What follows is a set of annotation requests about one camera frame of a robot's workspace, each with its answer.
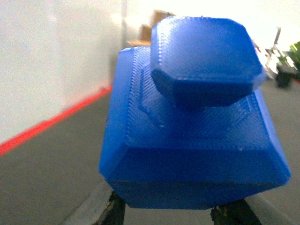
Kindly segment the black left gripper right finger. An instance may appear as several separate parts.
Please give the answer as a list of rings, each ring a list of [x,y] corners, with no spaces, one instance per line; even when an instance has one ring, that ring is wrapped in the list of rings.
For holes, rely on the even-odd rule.
[[[244,199],[211,209],[215,225],[261,225],[261,222]]]

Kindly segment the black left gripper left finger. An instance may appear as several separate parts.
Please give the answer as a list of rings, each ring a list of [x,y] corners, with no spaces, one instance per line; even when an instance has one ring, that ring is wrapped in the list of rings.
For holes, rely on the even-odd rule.
[[[94,225],[124,225],[126,203],[113,191],[104,211]]]

